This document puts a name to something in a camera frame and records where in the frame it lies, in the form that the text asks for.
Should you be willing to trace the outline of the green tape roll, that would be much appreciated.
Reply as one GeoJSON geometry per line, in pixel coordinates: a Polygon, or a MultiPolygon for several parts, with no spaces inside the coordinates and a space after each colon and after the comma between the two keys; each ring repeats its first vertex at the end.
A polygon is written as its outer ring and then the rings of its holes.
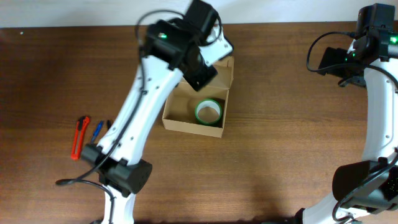
{"type": "Polygon", "coordinates": [[[197,121],[203,125],[216,125],[223,115],[221,105],[212,99],[204,99],[195,107],[195,117],[197,121]]]}

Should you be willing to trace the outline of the brown cardboard box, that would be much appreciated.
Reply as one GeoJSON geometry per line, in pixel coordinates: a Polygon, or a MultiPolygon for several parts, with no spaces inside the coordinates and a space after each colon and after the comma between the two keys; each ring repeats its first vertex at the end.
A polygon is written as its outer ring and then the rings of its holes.
{"type": "Polygon", "coordinates": [[[164,128],[190,134],[220,138],[223,135],[229,91],[233,82],[234,57],[229,56],[214,64],[218,74],[200,91],[195,91],[182,79],[165,102],[162,121],[164,128]],[[199,123],[195,117],[196,105],[204,99],[217,101],[222,109],[221,120],[213,126],[199,123]]]}

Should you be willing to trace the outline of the red utility knife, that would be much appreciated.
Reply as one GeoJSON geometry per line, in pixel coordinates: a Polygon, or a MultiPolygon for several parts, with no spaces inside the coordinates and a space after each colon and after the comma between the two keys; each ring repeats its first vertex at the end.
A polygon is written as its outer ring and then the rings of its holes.
{"type": "Polygon", "coordinates": [[[79,158],[81,157],[83,141],[89,123],[90,123],[89,116],[81,116],[76,122],[75,134],[73,138],[73,147],[71,151],[71,158],[73,160],[79,160],[79,158]]]}

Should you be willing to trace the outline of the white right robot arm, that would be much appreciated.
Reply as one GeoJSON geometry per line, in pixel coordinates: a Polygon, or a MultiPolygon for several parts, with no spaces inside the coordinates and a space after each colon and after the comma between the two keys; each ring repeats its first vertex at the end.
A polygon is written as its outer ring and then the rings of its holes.
{"type": "Polygon", "coordinates": [[[359,217],[397,210],[397,32],[395,7],[375,3],[358,12],[349,49],[327,48],[315,72],[339,77],[368,94],[361,161],[337,168],[332,191],[300,209],[290,223],[357,223],[359,217]]]}

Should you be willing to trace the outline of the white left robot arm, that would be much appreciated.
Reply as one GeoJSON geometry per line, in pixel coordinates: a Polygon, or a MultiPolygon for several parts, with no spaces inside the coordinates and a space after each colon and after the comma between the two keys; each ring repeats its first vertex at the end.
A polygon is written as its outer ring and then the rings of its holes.
{"type": "Polygon", "coordinates": [[[81,153],[105,194],[103,223],[134,221],[136,194],[152,172],[142,159],[144,146],[174,88],[186,80],[201,90],[217,74],[214,63],[233,51],[218,12],[204,1],[192,1],[186,12],[151,24],[137,41],[139,65],[121,110],[98,143],[81,153]]]}

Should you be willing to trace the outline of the blue pen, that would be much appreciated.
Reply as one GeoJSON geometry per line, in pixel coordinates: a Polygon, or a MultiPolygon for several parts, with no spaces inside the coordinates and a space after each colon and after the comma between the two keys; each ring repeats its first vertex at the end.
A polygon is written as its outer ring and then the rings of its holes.
{"type": "Polygon", "coordinates": [[[92,137],[91,137],[91,139],[90,139],[90,143],[91,143],[91,144],[95,142],[95,140],[96,140],[96,138],[98,137],[98,135],[99,135],[99,133],[100,133],[100,131],[101,131],[103,125],[104,125],[104,121],[100,121],[100,122],[96,125],[96,128],[95,128],[95,130],[94,130],[94,132],[93,132],[93,135],[92,135],[92,137]]]}

